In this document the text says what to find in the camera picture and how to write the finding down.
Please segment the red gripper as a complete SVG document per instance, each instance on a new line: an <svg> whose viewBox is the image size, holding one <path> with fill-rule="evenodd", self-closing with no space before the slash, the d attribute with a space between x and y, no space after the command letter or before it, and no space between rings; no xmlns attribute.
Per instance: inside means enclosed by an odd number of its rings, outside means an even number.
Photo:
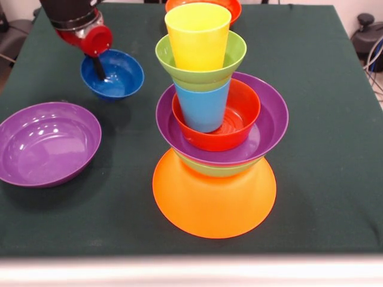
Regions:
<svg viewBox="0 0 383 287"><path fill-rule="evenodd" d="M111 48L113 35L105 25L96 25L77 31L56 30L61 39L69 45L79 48L84 54L92 57L93 67L100 81L106 74L99 55Z"/></svg>

